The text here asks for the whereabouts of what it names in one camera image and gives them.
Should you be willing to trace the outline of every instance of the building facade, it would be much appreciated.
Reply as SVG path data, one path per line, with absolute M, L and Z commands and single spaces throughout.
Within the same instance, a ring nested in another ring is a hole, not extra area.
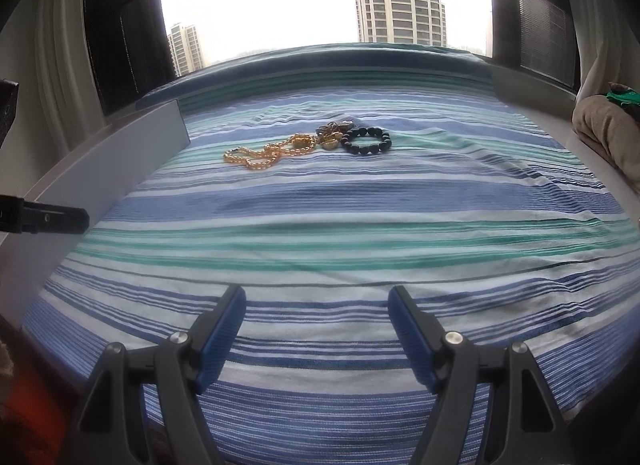
M 204 67 L 202 49 L 195 26 L 174 24 L 166 38 L 169 41 L 174 71 L 178 77 Z
M 440 0 L 355 0 L 360 42 L 447 45 Z

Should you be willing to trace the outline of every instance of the blue gripper pad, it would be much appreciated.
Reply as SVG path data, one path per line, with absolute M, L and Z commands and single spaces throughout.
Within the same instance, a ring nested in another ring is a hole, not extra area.
M 414 315 L 402 299 L 396 286 L 389 291 L 387 310 L 402 349 L 409 359 L 416 380 L 432 393 L 439 389 L 441 380 L 434 371 L 434 353 L 427 344 Z
M 225 297 L 226 293 L 231 293 L 231 297 Z M 238 286 L 235 289 L 227 290 L 226 293 L 218 304 L 226 302 L 225 299 L 228 300 L 228 303 L 200 352 L 200 371 L 195 379 L 196 387 L 200 391 L 204 391 L 220 376 L 222 366 L 225 365 L 226 357 L 231 350 L 231 344 L 236 339 L 236 334 L 238 334 L 244 319 L 246 311 L 244 289 Z

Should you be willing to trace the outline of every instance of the black bead bracelet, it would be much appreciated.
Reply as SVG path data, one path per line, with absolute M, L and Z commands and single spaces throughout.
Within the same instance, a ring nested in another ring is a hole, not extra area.
M 353 145 L 353 141 L 358 136 L 373 136 L 374 138 L 380 138 L 380 143 L 372 143 L 371 145 L 357 146 Z M 386 152 L 391 148 L 391 136 L 387 131 L 383 131 L 379 127 L 361 127 L 354 128 L 345 132 L 340 138 L 340 144 L 353 154 L 378 154 L 379 152 Z

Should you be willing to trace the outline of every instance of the bed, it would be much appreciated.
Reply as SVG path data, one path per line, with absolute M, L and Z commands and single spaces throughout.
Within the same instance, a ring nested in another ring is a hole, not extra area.
M 239 283 L 244 323 L 200 398 L 225 457 L 405 464 L 434 397 L 386 313 L 402 284 L 476 343 L 527 341 L 574 416 L 638 337 L 638 228 L 574 155 L 497 99 L 482 61 L 367 46 L 373 69 L 354 60 L 364 48 L 343 48 L 348 61 L 333 71 L 214 88 L 238 66 L 260 72 L 267 55 L 166 90 L 191 145 L 51 275 L 24 319 L 34 343 L 86 378 L 108 342 L 155 344 Z M 396 55 L 402 67 L 388 60 Z M 235 146 L 336 120 L 384 128 L 393 147 L 366 157 L 316 149 L 263 172 L 222 161 Z M 478 451 L 487 394 L 478 388 L 461 463 Z M 152 387 L 145 398 L 161 423 Z

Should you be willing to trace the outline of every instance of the gold beaded necklace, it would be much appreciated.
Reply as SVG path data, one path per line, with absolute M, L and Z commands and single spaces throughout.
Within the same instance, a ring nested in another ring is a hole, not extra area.
M 262 150 L 249 149 L 248 147 L 236 147 L 226 151 L 222 159 L 229 163 L 243 164 L 247 169 L 267 169 L 280 158 L 287 156 L 303 156 L 312 152 L 316 145 L 325 150 L 333 150 L 338 147 L 340 138 L 353 124 L 351 122 L 329 122 L 316 129 L 316 134 L 294 134 L 287 140 L 278 143 L 268 143 Z

